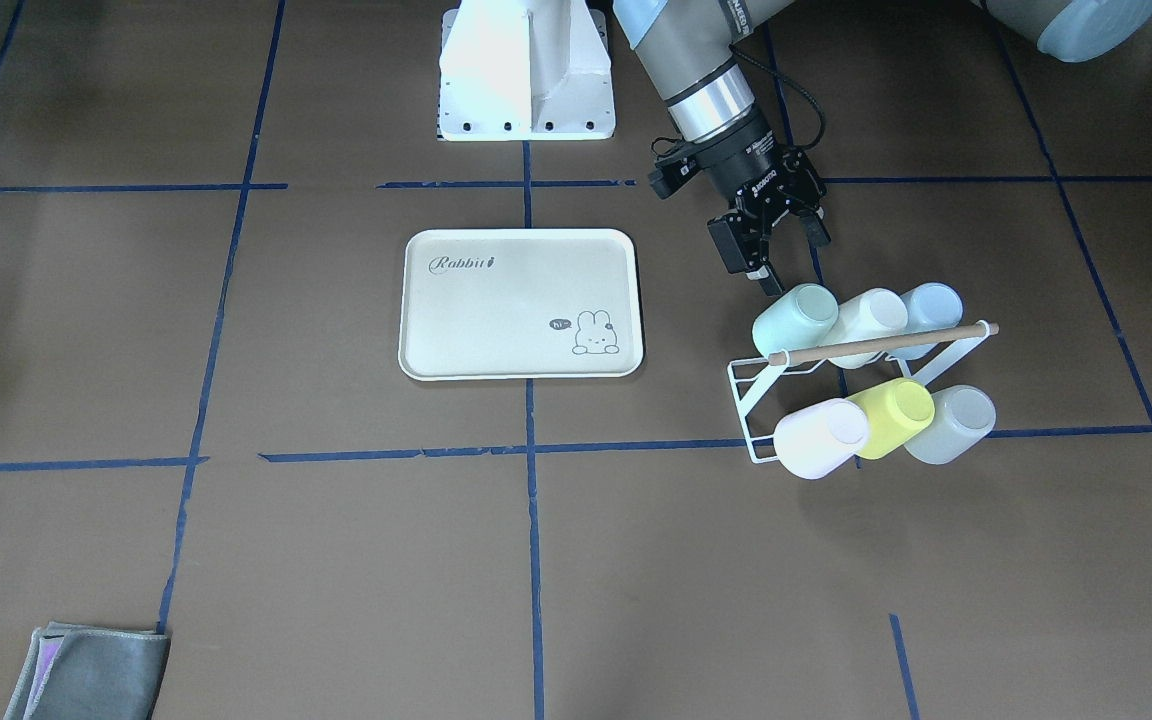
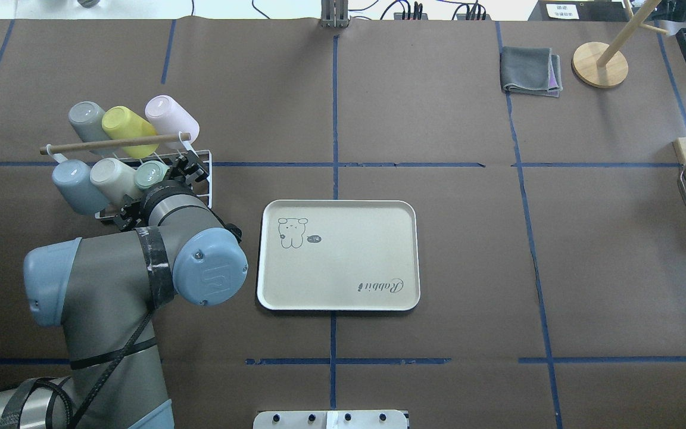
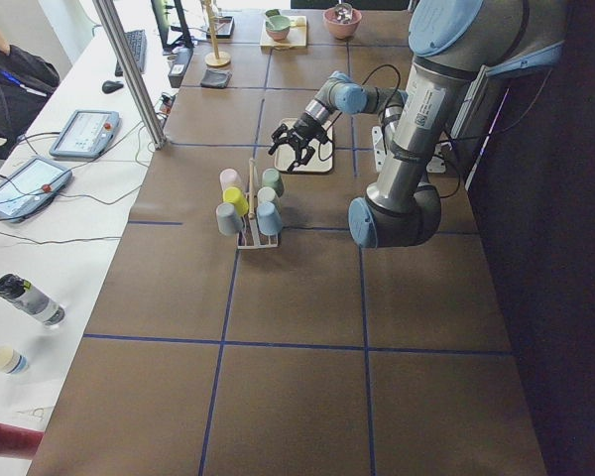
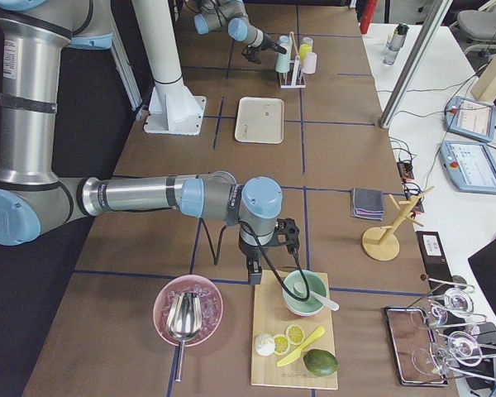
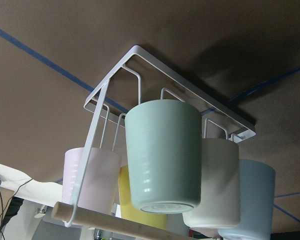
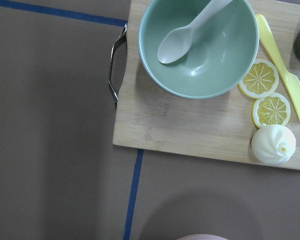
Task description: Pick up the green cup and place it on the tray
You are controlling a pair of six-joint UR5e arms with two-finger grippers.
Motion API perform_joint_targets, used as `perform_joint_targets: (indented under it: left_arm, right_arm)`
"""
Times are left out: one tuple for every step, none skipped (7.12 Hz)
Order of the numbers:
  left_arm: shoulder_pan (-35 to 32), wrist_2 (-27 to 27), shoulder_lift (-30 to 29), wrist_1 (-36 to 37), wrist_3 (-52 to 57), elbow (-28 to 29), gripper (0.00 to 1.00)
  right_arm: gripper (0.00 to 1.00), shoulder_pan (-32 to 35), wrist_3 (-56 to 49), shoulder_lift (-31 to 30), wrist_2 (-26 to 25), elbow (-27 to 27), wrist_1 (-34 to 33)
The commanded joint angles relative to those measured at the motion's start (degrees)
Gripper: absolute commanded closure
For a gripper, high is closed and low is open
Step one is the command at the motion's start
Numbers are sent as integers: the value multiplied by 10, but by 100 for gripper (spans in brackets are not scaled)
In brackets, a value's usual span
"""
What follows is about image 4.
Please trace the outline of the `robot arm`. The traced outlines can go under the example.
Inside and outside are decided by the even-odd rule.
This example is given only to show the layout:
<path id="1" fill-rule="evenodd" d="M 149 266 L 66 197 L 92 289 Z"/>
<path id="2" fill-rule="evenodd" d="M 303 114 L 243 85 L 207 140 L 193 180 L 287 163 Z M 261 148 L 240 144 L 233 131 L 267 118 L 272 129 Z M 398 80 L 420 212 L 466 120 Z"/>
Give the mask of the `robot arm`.
<path id="1" fill-rule="evenodd" d="M 271 40 L 270 36 L 251 24 L 243 1 L 198 1 L 198 11 L 193 17 L 200 35 L 227 28 L 228 35 L 246 46 L 245 57 L 257 63 L 262 50 L 285 54 L 286 49 Z"/>
<path id="2" fill-rule="evenodd" d="M 131 130 L 122 84 L 105 52 L 64 53 L 53 166 L 62 176 L 106 178 L 120 166 Z M 0 246 L 0 289 L 64 283 L 72 273 L 174 275 L 191 251 L 169 232 L 189 237 L 194 221 L 169 211 L 77 220 L 20 246 Z"/>

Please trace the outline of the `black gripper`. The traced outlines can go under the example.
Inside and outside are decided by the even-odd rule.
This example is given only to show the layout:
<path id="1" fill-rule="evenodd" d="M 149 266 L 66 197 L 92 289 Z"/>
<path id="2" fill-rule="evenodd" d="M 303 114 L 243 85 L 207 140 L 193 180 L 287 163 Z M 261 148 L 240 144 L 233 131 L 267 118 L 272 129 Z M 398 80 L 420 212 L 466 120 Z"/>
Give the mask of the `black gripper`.
<path id="1" fill-rule="evenodd" d="M 259 285 L 261 283 L 263 258 L 262 251 L 266 253 L 269 250 L 268 246 L 263 245 L 262 249 L 258 246 L 252 246 L 245 242 L 242 238 L 238 242 L 241 252 L 246 257 L 246 268 L 248 270 L 248 283 L 249 285 Z"/>
<path id="2" fill-rule="evenodd" d="M 269 43 L 269 48 L 270 48 L 273 52 L 278 53 L 278 54 L 281 54 L 281 55 L 286 55 L 286 54 L 287 54 L 287 52 L 288 52 L 287 47 L 283 47 L 283 46 L 281 46 L 281 45 L 279 45 L 278 43 L 273 42 L 273 41 L 271 41 L 271 42 Z"/>

